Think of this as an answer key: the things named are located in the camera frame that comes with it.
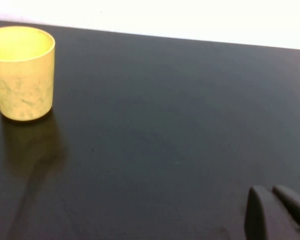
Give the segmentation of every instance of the cup rim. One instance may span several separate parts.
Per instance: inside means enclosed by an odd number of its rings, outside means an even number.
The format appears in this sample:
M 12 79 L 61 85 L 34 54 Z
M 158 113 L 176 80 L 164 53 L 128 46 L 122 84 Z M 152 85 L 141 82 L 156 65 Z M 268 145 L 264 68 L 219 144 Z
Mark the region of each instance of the cup rim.
M 25 28 L 25 29 L 37 30 L 37 31 L 43 33 L 44 35 L 48 36 L 52 40 L 52 45 L 47 51 L 45 51 L 41 55 L 34 56 L 34 57 L 29 57 L 29 58 L 24 58 L 24 59 L 20 59 L 20 60 L 3 60 L 3 59 L 0 59 L 0 62 L 2 62 L 2 63 L 19 63 L 19 62 L 27 62 L 27 61 L 34 60 L 34 59 L 39 59 L 39 58 L 49 54 L 56 46 L 56 41 L 55 41 L 54 37 L 50 33 L 46 32 L 46 31 L 44 31 L 40 28 L 36 28 L 36 27 L 32 27 L 32 26 L 22 26 L 22 25 L 11 25 L 11 26 L 1 26 L 0 27 L 0 29 L 8 29 L 8 28 Z

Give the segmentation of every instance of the plastic cup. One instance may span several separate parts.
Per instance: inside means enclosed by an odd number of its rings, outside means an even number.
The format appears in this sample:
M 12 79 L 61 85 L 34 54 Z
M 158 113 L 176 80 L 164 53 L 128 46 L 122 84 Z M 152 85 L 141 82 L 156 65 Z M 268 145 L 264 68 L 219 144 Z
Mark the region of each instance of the plastic cup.
M 52 107 L 55 40 L 26 26 L 0 27 L 0 112 L 30 121 Z

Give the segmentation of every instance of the table surface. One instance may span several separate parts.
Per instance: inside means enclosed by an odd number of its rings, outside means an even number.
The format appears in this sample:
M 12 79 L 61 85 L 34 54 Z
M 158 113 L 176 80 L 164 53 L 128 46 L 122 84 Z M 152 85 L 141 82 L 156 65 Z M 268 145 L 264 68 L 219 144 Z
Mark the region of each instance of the table surface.
M 243 240 L 250 186 L 300 193 L 300 50 L 37 27 L 53 108 L 0 114 L 0 239 Z

